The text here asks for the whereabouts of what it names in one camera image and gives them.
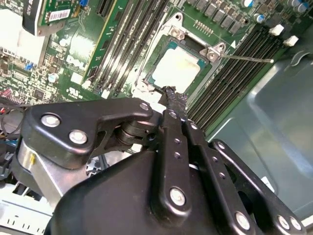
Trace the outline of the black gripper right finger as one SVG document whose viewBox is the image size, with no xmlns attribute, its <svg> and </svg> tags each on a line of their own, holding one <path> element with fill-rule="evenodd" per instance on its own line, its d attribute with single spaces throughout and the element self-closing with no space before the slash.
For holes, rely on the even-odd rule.
<svg viewBox="0 0 313 235">
<path fill-rule="evenodd" d="M 175 93 L 175 111 L 183 118 L 190 171 L 191 217 L 178 235 L 304 235 L 296 215 L 221 140 L 207 142 L 187 118 L 187 98 Z"/>
</svg>

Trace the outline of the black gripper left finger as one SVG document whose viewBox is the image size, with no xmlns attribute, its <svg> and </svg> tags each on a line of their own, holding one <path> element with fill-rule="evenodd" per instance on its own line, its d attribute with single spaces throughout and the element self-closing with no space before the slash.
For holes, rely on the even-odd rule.
<svg viewBox="0 0 313 235">
<path fill-rule="evenodd" d="M 166 163 L 182 160 L 185 97 L 171 88 L 164 104 L 140 98 L 50 103 L 31 106 L 22 119 L 14 175 L 53 208 L 86 180 L 89 160 L 140 144 Z"/>
</svg>

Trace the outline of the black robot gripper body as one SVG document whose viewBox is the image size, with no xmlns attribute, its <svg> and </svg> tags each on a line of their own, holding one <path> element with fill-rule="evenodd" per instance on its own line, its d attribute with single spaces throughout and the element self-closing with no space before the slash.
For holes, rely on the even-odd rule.
<svg viewBox="0 0 313 235">
<path fill-rule="evenodd" d="M 189 150 L 166 163 L 136 153 L 71 188 L 59 201 L 48 235 L 176 235 L 191 217 Z"/>
</svg>

